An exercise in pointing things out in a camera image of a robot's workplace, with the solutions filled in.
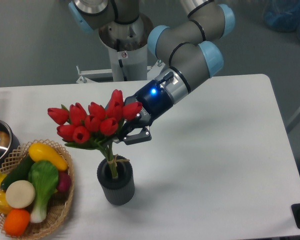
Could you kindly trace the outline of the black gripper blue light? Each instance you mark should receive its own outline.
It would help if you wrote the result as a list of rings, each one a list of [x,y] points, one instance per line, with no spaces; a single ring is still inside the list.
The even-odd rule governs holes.
[[[167,90],[159,85],[158,80],[151,80],[134,95],[125,99],[125,104],[142,103],[140,117],[126,122],[113,138],[113,142],[134,145],[152,139],[150,127],[154,120],[168,111],[174,104]]]

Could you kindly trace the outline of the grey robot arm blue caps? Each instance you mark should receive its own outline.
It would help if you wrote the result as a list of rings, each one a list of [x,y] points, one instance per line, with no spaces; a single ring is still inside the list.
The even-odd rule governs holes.
[[[183,0],[187,22],[170,28],[153,26],[140,12],[137,0],[72,0],[68,7],[86,32],[98,30],[107,47],[115,82],[145,80],[147,53],[163,63],[154,80],[127,103],[139,101],[142,109],[134,120],[109,139],[127,145],[149,141],[149,126],[173,105],[212,78],[224,65],[214,40],[229,34],[235,16],[225,4],[213,0]]]

